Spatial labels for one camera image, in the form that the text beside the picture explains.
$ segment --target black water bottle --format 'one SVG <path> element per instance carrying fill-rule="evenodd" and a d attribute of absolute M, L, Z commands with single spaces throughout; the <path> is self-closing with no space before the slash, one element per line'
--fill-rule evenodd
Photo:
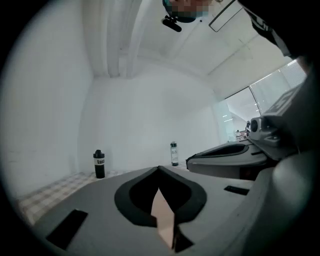
<path fill-rule="evenodd" d="M 105 177 L 105 154 L 101 153 L 101 150 L 96 150 L 93 154 L 95 176 L 97 179 Z"/>

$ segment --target white label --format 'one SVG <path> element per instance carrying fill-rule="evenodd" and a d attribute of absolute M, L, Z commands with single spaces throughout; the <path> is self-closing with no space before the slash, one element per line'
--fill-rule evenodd
<path fill-rule="evenodd" d="M 105 164 L 104 158 L 94 158 L 94 165 L 95 166 L 103 166 Z"/>
<path fill-rule="evenodd" d="M 178 150 L 176 147 L 172 147 L 171 148 L 171 162 L 173 164 L 177 164 L 178 163 Z"/>

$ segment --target glass wall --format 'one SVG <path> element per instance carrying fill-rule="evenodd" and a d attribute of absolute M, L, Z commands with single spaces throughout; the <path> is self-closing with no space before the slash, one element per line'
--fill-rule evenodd
<path fill-rule="evenodd" d="M 301 85 L 305 79 L 305 72 L 294 60 L 219 102 L 218 116 L 222 116 L 225 129 L 223 134 L 226 134 L 227 141 L 241 140 L 245 135 L 247 121 L 266 112 L 282 94 Z"/>
<path fill-rule="evenodd" d="M 261 114 L 266 112 L 286 91 L 300 85 L 306 74 L 296 60 L 250 85 Z"/>

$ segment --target checkered floor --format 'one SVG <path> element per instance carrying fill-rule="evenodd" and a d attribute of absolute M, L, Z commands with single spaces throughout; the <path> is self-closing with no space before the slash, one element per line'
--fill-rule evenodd
<path fill-rule="evenodd" d="M 179 170 L 187 171 L 185 162 L 175 166 Z M 122 175 L 126 171 L 109 171 L 105 174 L 105 179 Z M 43 187 L 23 198 L 18 200 L 18 206 L 26 218 L 26 220 L 34 225 L 47 211 L 57 205 L 59 202 L 70 196 L 85 185 L 95 182 L 95 173 L 85 174 L 78 173 L 69 176 L 65 179 L 54 182 L 46 187 Z"/>

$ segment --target clear water bottle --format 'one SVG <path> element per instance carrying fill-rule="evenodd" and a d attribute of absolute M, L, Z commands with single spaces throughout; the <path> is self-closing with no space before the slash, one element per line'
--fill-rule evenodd
<path fill-rule="evenodd" d="M 171 163 L 172 163 L 172 166 L 178 166 L 179 165 L 178 148 L 177 148 L 177 143 L 175 141 L 171 142 L 170 149 L 171 149 Z"/>

